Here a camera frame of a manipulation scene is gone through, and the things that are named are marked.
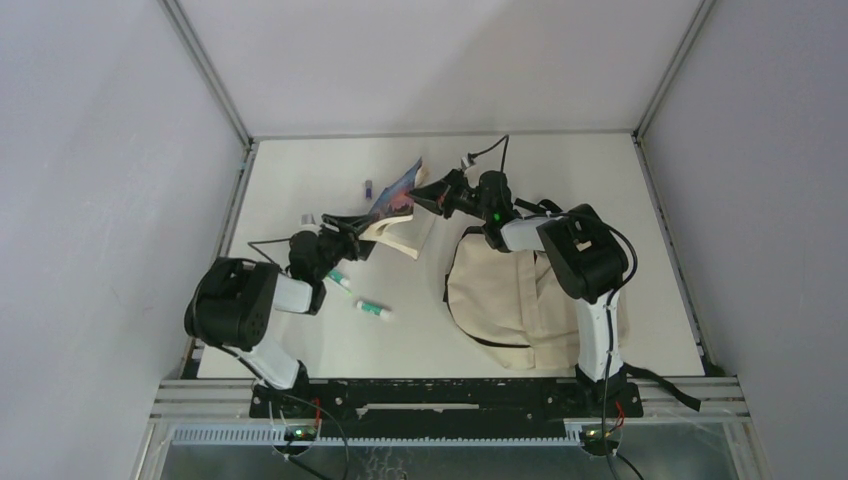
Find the Jane Eyre paperback book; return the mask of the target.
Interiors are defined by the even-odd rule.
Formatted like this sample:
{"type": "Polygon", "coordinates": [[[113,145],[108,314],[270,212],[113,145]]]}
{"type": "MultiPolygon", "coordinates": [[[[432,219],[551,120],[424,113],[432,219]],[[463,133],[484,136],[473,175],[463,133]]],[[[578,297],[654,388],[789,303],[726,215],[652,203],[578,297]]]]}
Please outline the Jane Eyre paperback book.
{"type": "Polygon", "coordinates": [[[359,239],[391,247],[417,260],[435,222],[435,215],[418,206],[409,193],[428,177],[423,158],[385,188],[370,208],[366,228],[359,239]]]}

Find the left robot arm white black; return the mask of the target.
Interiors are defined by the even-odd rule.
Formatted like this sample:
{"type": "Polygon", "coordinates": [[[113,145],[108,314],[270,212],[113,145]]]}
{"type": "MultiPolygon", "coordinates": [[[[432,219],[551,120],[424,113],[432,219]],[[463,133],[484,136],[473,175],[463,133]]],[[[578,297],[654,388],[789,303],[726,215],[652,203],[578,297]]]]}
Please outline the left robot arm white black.
{"type": "Polygon", "coordinates": [[[325,279],[343,261],[366,260],[375,243],[363,233],[373,215],[324,214],[319,225],[302,226],[286,238],[289,265],[272,260],[219,257],[198,282],[185,315],[186,333],[235,358],[266,386],[274,404],[290,417],[311,407],[311,388],[298,381],[301,361],[269,334],[274,310],[315,315],[325,296],[325,279]]]}

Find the beige canvas backpack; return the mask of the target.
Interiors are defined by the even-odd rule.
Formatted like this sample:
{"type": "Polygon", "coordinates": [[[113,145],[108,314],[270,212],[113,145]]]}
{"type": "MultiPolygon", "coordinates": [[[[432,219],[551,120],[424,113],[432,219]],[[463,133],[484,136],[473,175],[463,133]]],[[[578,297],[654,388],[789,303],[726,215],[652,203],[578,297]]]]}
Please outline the beige canvas backpack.
{"type": "Polygon", "coordinates": [[[628,377],[654,381],[697,411],[700,400],[655,372],[625,363],[619,380],[592,387],[576,376],[579,355],[576,302],[559,286],[541,252],[502,253],[488,245],[482,226],[469,228],[456,245],[443,300],[457,328],[508,370],[571,368],[576,381],[607,400],[628,377]]]}

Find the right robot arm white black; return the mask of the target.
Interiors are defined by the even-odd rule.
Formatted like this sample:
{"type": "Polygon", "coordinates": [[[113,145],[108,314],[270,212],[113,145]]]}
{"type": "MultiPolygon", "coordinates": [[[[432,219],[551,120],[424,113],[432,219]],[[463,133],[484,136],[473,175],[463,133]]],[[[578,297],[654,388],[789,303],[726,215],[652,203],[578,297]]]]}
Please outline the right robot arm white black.
{"type": "Polygon", "coordinates": [[[579,406],[592,416],[613,408],[618,400],[613,383],[625,367],[618,334],[620,293],[638,265],[632,243],[588,204],[563,211],[514,199],[500,171],[484,172],[471,186],[466,174],[454,169],[408,195],[445,219],[460,211],[482,220],[485,240],[499,252],[546,256],[559,286],[576,302],[576,376],[584,382],[577,391],[579,406]]]}

